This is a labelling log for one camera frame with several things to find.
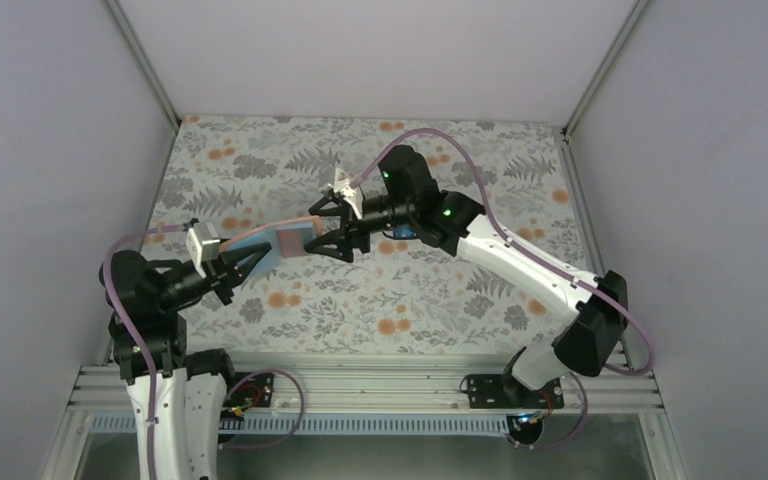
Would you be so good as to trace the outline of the blue credit card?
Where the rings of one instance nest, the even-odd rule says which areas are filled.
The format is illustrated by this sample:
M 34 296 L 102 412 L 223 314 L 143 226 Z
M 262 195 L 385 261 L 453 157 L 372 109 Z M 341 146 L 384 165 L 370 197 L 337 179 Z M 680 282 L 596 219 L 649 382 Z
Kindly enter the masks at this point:
M 411 240 L 416 238 L 415 232 L 408 225 L 401 225 L 392 230 L 391 236 L 399 240 Z

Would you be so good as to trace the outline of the red credit card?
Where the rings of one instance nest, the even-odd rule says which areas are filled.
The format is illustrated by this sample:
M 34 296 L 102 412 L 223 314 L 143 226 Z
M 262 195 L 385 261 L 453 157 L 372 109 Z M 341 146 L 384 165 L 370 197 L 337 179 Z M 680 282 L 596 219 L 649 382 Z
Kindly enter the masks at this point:
M 284 259 L 305 256 L 305 245 L 315 237 L 316 231 L 309 225 L 288 225 L 276 230 L 280 254 Z

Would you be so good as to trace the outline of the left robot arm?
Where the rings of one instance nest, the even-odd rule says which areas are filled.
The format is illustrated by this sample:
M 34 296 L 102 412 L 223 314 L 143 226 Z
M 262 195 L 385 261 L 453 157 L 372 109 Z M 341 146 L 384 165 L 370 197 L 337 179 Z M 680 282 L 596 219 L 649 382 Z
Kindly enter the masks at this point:
M 113 254 L 100 281 L 118 296 L 108 330 L 135 418 L 140 478 L 216 478 L 221 408 L 239 380 L 225 349 L 187 351 L 181 313 L 210 292 L 230 304 L 271 250 L 268 242 L 226 250 L 202 271 L 133 250 Z

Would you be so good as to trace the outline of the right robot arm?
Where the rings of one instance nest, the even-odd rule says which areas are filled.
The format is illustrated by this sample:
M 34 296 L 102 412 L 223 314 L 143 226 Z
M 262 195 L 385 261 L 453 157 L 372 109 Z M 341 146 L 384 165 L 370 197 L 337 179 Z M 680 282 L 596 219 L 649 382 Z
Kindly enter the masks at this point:
M 567 264 L 503 227 L 478 201 L 440 189 L 410 146 L 395 146 L 378 169 L 386 192 L 372 198 L 335 169 L 309 212 L 336 217 L 339 226 L 307 242 L 306 252 L 351 263 L 355 252 L 369 252 L 372 234 L 407 226 L 423 244 L 494 272 L 564 320 L 560 334 L 522 348 L 508 363 L 501 391 L 509 404 L 527 406 L 541 387 L 569 372 L 600 375 L 629 323 L 623 276 Z

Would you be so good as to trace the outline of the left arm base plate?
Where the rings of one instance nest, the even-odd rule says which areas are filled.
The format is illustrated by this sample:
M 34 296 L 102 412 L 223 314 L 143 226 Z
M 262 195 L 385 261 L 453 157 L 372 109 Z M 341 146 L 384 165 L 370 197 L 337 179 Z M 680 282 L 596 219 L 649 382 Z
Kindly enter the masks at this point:
M 272 403 L 275 375 L 272 373 L 254 376 L 237 387 L 223 402 L 222 418 L 242 418 L 252 408 L 268 408 Z

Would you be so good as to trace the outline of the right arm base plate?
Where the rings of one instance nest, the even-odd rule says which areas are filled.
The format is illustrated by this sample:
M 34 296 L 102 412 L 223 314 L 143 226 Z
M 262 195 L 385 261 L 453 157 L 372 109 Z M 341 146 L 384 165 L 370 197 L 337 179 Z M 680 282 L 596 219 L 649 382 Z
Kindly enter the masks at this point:
M 555 409 L 565 406 L 558 379 L 540 390 L 530 390 L 501 374 L 471 374 L 463 378 L 458 389 L 467 396 L 471 409 Z

